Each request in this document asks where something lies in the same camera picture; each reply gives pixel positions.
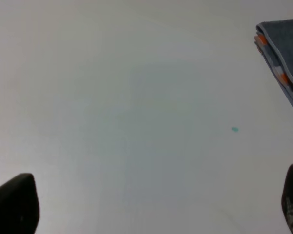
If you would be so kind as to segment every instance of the folded fabric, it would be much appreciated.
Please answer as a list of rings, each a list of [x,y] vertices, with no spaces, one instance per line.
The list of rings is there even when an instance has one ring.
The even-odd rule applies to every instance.
[[[263,22],[256,28],[255,44],[293,107],[293,19]]]

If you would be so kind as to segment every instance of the white table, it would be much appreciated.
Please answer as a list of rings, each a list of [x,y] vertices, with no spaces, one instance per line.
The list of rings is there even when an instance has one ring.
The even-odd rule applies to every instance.
[[[0,185],[34,174],[37,234],[289,234],[293,109],[253,44],[287,18],[293,0],[0,0]]]

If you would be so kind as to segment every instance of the small teal spot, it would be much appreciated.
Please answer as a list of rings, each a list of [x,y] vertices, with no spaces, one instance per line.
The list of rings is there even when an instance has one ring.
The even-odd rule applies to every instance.
[[[238,128],[232,127],[232,131],[237,133],[238,132]]]

